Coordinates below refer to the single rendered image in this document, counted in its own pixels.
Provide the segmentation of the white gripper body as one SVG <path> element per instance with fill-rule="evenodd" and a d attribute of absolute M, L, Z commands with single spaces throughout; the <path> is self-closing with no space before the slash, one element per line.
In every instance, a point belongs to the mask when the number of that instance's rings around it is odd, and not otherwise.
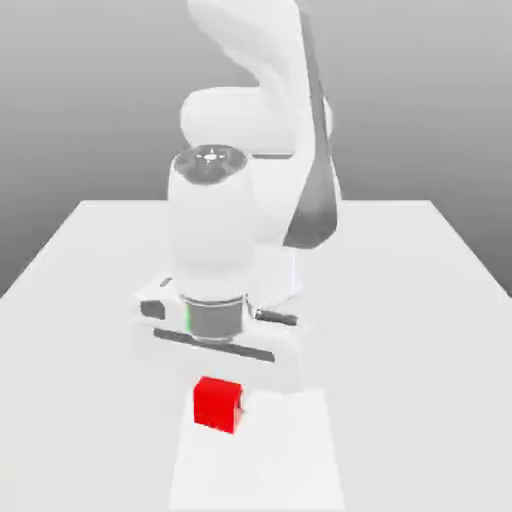
<path fill-rule="evenodd" d="M 243 332 L 224 339 L 193 336 L 184 323 L 133 319 L 131 341 L 138 355 L 195 384 L 212 377 L 240 384 L 246 393 L 295 393 L 304 387 L 305 350 L 300 329 L 244 319 Z"/>

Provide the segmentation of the small red cube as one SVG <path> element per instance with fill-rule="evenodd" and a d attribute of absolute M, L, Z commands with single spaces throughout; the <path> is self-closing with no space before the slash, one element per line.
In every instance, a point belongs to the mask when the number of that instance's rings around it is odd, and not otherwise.
<path fill-rule="evenodd" d="M 233 434 L 242 415 L 241 384 L 203 376 L 193 389 L 194 422 Z"/>

